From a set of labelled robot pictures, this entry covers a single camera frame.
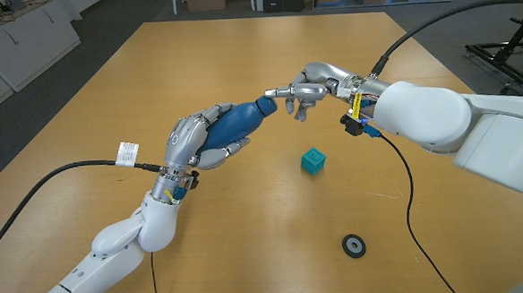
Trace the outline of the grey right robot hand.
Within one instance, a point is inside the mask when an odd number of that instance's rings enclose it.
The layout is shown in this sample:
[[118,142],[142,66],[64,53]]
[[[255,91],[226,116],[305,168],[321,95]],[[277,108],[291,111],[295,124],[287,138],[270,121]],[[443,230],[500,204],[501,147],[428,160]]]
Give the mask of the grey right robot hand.
[[266,90],[269,99],[284,98],[289,115],[304,122],[309,108],[329,94],[337,99],[349,100],[350,94],[365,81],[363,76],[335,65],[311,62],[287,86]]

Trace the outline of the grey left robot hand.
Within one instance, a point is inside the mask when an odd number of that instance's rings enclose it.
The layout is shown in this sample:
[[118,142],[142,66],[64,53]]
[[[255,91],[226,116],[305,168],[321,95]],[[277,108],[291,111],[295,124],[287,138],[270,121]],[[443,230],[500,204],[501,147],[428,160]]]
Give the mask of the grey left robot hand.
[[165,151],[165,162],[169,170],[183,172],[193,166],[210,170],[222,165],[227,158],[248,144],[251,140],[244,137],[221,149],[209,149],[203,154],[197,154],[208,136],[207,128],[235,106],[233,103],[216,104],[180,118],[168,138]]

